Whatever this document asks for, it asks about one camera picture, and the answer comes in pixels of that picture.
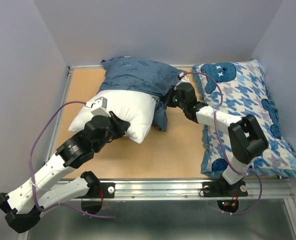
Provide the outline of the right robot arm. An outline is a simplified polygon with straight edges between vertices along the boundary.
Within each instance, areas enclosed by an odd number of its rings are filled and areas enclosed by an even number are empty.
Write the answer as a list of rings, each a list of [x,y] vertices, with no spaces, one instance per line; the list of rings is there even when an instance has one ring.
[[[241,117],[219,111],[197,100],[194,87],[187,82],[171,88],[162,97],[166,106],[182,109],[187,119],[204,126],[214,127],[216,133],[229,137],[233,157],[218,182],[219,192],[230,195],[236,184],[246,174],[255,158],[269,147],[268,140],[256,117],[249,114]]]

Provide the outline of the white pillow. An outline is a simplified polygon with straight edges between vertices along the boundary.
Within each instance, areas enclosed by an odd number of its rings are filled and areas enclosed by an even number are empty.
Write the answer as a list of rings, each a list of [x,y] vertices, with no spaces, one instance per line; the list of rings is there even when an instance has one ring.
[[[153,122],[157,102],[154,97],[132,90],[103,90],[94,97],[106,98],[108,112],[113,112],[121,120],[130,122],[125,134],[127,137],[138,144],[144,141]],[[83,106],[71,122],[68,131],[81,131],[92,118],[93,115]]]

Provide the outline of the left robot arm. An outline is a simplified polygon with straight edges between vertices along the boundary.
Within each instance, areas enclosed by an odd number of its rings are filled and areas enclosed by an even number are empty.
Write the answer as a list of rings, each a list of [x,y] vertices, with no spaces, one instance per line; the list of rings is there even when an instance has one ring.
[[[84,128],[60,145],[48,162],[31,178],[9,193],[0,193],[0,209],[5,220],[17,233],[33,228],[42,213],[57,206],[66,206],[77,197],[97,197],[103,200],[109,193],[92,171],[85,171],[75,180],[55,185],[63,177],[91,160],[106,144],[123,137],[130,127],[128,121],[113,112],[96,115]]]

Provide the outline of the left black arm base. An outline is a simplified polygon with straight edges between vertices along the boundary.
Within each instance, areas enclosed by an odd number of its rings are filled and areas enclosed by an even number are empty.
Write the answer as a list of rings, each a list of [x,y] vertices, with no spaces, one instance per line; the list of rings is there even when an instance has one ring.
[[[105,199],[115,197],[116,184],[114,182],[101,182],[99,186],[89,189],[86,195],[81,197],[81,209],[90,214],[97,214],[104,205]]]

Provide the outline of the dark blue lettered pillowcase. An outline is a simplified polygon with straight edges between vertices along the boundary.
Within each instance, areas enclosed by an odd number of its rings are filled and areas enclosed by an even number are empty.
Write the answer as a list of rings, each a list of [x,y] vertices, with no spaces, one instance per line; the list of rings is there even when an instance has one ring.
[[[98,91],[129,90],[156,98],[152,125],[165,132],[167,107],[161,98],[180,82],[178,75],[183,71],[163,62],[133,56],[102,60],[101,65],[105,69],[105,79]]]

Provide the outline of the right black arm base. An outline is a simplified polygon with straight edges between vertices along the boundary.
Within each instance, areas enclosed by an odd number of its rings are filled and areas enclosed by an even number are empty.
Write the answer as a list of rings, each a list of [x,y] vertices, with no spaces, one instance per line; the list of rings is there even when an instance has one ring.
[[[243,180],[233,185],[224,180],[207,181],[202,183],[199,196],[218,198],[217,205],[221,211],[235,214],[239,208],[239,197],[247,197],[248,189]]]

